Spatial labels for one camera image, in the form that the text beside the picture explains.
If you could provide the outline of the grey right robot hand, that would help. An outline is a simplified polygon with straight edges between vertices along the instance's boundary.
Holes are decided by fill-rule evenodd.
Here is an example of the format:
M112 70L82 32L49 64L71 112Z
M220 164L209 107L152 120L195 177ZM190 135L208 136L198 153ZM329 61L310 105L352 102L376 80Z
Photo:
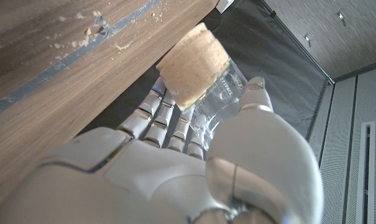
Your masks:
M96 128L41 160L0 223L320 223L322 212L313 151L255 77L205 160Z

